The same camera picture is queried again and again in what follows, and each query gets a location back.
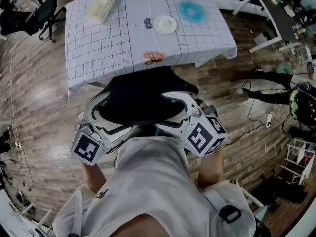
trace strap buckle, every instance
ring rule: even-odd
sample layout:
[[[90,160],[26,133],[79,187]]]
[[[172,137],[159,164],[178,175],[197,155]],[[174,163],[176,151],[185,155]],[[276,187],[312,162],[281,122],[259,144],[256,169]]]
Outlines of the strap buckle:
[[[241,212],[232,205],[226,205],[220,210],[219,216],[230,224],[241,217]]]

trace wire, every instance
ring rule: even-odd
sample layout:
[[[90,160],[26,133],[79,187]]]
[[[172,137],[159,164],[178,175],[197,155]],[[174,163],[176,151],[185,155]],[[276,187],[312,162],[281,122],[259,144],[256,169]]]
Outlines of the wire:
[[[12,120],[12,119],[10,119],[10,120],[12,121],[12,131],[13,131],[14,137],[15,137],[15,139],[16,139],[16,142],[18,142],[18,143],[21,145],[21,148],[22,148],[22,150],[23,150],[24,159],[25,159],[25,162],[26,162],[26,165],[27,165],[29,174],[30,174],[31,181],[32,181],[32,186],[31,186],[31,187],[28,189],[28,191],[27,191],[27,194],[28,194],[28,192],[31,191],[32,188],[33,188],[33,186],[34,186],[34,181],[33,181],[32,175],[31,175],[31,171],[30,171],[30,167],[29,167],[28,161],[27,161],[27,159],[26,159],[25,150],[24,150],[24,148],[23,148],[23,146],[22,146],[21,141],[19,140],[18,129],[17,129],[17,127],[16,127],[16,121],[15,121],[15,116],[14,116],[13,97],[12,97],[12,61],[13,61],[13,52],[14,52],[14,48],[15,48],[15,40],[16,40],[16,33],[14,34],[14,41],[13,41],[13,47],[12,47],[12,53],[11,53],[11,61],[10,61],[10,93],[11,93],[11,106],[12,106],[12,115],[13,115],[13,120]],[[21,176],[21,175],[19,174],[19,170],[22,168],[22,163],[21,163],[21,161],[19,161],[19,159],[18,159],[20,168],[18,168],[18,167],[16,166],[16,167],[18,168],[18,175],[19,175],[19,176]]]
[[[250,83],[250,88],[249,88],[249,91],[250,91],[250,90],[251,90],[251,82],[250,82],[250,81],[246,81],[241,87],[239,87],[239,88],[237,88],[237,89],[240,89],[240,88],[246,86],[247,83]],[[252,122],[257,122],[257,121],[260,122],[260,126],[254,128],[254,129],[252,129],[252,130],[250,130],[250,131],[248,131],[248,132],[243,133],[240,137],[234,139],[234,140],[233,140],[232,142],[230,142],[230,143],[225,144],[224,146],[231,145],[231,144],[235,143],[237,140],[240,140],[245,134],[251,133],[251,132],[257,130],[258,128],[260,128],[261,126],[266,125],[265,123],[262,123],[259,119],[252,120],[252,119],[249,117],[250,112],[251,112],[252,107],[253,107],[253,103],[254,103],[254,99],[253,99],[253,101],[252,101],[252,105],[251,105],[250,110],[249,110],[249,112],[248,112],[247,118],[248,118],[250,121],[252,121]],[[286,121],[286,120],[287,120],[287,118],[288,118],[289,115],[290,115],[290,114],[287,115],[287,117],[285,118],[285,120],[284,120],[283,122],[280,122],[280,121],[276,120],[275,118],[272,118],[272,119],[271,119],[271,120],[275,120],[276,122],[282,124],[282,130],[283,130],[283,132],[284,132],[285,134],[288,134],[288,135],[289,135],[289,133],[286,133],[286,132],[284,131],[283,126],[284,126],[284,124],[285,124],[286,122],[288,122],[288,121]]]
[[[0,113],[0,115],[4,116],[5,118],[7,118],[8,120],[10,120],[12,122],[12,119],[10,119],[9,117],[7,117],[6,115],[4,115],[3,113]]]
[[[231,145],[231,144],[235,143],[237,140],[241,139],[243,135],[245,135],[245,134],[247,134],[247,133],[250,133],[250,132],[252,132],[252,131],[254,131],[254,130],[257,130],[257,129],[260,128],[261,126],[263,126],[263,125],[260,125],[260,126],[254,128],[254,129],[252,129],[252,130],[250,130],[250,131],[248,131],[248,132],[244,132],[240,137],[234,139],[231,143],[225,144],[224,146],[228,146],[228,145]]]
[[[281,106],[282,106],[282,104],[280,104],[280,107],[279,107],[279,109],[278,109],[278,112],[277,112],[277,114],[275,114],[274,112],[269,112],[270,114],[273,114],[274,116],[278,116],[279,115],[279,113],[280,113],[280,110],[281,110]]]
[[[120,143],[118,143],[116,146],[110,148],[105,154],[112,153],[115,149],[119,148],[121,145],[124,144],[124,140],[122,140]]]

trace green object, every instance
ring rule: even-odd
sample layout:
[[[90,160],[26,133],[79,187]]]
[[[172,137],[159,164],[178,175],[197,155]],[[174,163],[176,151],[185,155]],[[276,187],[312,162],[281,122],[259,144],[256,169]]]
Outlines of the green object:
[[[280,74],[293,74],[290,62],[282,62],[277,66],[276,71]]]
[[[297,109],[298,109],[298,105],[296,103],[297,101],[297,94],[299,93],[298,90],[293,90],[290,93],[290,110],[291,110],[291,115],[294,119],[297,119]]]

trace grid pattern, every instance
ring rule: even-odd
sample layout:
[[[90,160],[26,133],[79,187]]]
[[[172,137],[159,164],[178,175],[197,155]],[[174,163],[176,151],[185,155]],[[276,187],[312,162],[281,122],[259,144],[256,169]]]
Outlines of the grid pattern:
[[[188,0],[167,0],[171,16],[178,24],[176,34],[181,56],[177,64],[207,61],[219,54],[234,58],[237,55],[235,41],[213,0],[190,0],[206,12],[206,20],[201,24],[190,23],[181,17],[178,5],[183,1]]]
[[[236,44],[213,0],[191,0],[206,11],[206,20],[201,24],[181,18],[178,5],[182,1],[185,0],[161,1],[168,4],[171,16],[178,24],[176,35],[180,53],[176,64],[204,63],[220,54],[234,58]],[[81,85],[96,81],[108,83],[112,77],[133,72],[137,65],[132,61],[125,0],[115,0],[102,25],[93,25],[84,18],[92,3],[93,0],[75,0],[66,6],[68,98]]]
[[[93,0],[75,0],[66,6],[65,52],[68,97],[85,83],[107,83],[134,71],[125,0],[115,3],[102,25],[85,20]]]

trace power strip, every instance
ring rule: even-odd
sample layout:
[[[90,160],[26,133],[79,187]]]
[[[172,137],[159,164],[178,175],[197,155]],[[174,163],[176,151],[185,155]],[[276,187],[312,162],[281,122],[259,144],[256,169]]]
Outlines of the power strip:
[[[271,128],[272,127],[271,119],[272,119],[272,114],[269,113],[268,116],[267,116],[266,128]]]
[[[15,146],[16,146],[16,148],[18,149],[18,150],[21,150],[22,149],[22,145],[21,145],[21,143],[20,142],[15,142]]]

